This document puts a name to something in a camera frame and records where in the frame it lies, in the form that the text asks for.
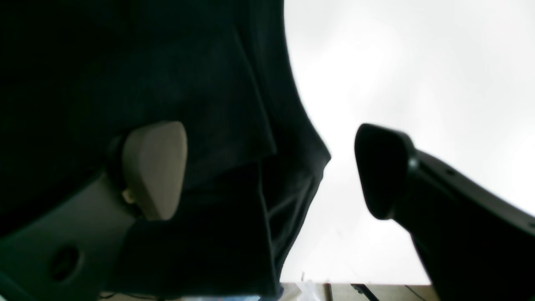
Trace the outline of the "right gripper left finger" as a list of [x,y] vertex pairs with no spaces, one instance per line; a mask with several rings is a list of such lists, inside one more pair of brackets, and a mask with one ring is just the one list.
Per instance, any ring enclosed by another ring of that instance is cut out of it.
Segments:
[[188,155],[184,125],[145,125],[110,148],[109,161],[1,216],[3,301],[95,301],[132,225],[175,214]]

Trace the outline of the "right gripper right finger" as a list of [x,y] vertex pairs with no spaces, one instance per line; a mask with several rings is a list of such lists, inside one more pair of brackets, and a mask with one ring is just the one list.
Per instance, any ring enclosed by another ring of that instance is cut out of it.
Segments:
[[533,301],[534,217],[400,131],[357,130],[354,153],[367,209],[411,236],[442,301]]

